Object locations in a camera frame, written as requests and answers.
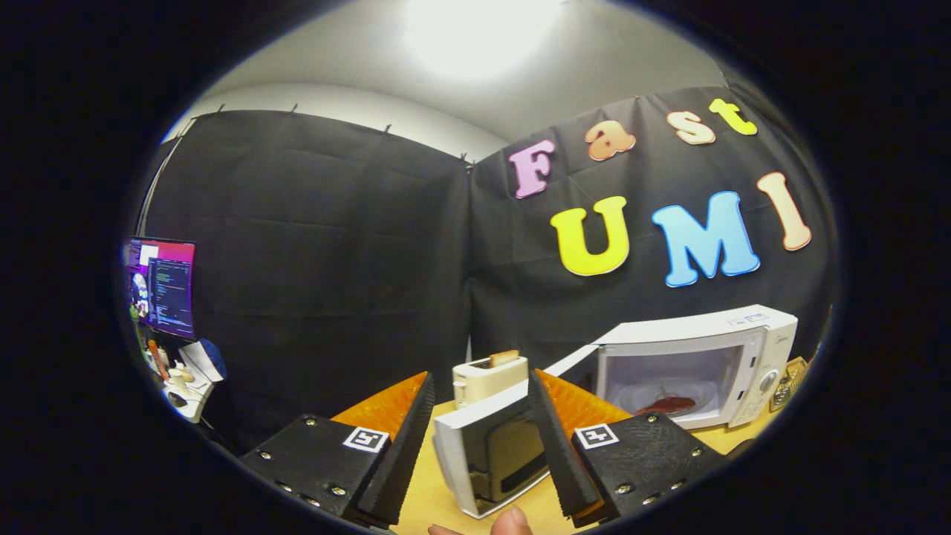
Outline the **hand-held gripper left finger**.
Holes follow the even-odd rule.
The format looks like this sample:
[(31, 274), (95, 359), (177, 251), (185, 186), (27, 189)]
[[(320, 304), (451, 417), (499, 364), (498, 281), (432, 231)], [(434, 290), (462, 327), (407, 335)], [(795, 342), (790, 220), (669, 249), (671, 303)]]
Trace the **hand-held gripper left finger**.
[(300, 415), (241, 461), (307, 507), (386, 531), (400, 521), (434, 403), (421, 372), (334, 417)]

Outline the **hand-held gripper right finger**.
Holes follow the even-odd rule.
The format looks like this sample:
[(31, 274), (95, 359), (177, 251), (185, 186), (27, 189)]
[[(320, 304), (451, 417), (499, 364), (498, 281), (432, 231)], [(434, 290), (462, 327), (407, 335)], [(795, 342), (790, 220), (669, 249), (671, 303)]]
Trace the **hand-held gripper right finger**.
[(629, 414), (540, 369), (528, 399), (561, 511), (577, 528), (638, 518), (733, 460), (665, 414)]

